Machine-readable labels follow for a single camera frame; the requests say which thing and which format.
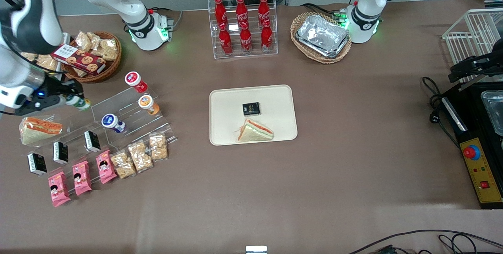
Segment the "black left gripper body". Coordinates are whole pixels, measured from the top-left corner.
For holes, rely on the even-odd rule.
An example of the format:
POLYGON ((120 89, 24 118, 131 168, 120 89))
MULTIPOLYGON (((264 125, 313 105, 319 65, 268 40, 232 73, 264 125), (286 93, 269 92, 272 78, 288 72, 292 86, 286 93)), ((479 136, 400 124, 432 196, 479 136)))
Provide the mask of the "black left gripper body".
POLYGON ((501 50, 481 56, 470 56, 458 63, 459 74, 502 74, 501 50))

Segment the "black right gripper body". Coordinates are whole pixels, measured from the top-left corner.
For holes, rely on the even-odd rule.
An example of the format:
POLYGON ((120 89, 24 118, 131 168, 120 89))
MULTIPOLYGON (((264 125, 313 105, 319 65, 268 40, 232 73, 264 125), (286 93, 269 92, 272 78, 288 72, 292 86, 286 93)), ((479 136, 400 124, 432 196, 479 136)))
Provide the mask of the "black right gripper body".
POLYGON ((62 80, 46 77, 43 84, 26 98, 26 103, 65 103, 67 89, 62 80))

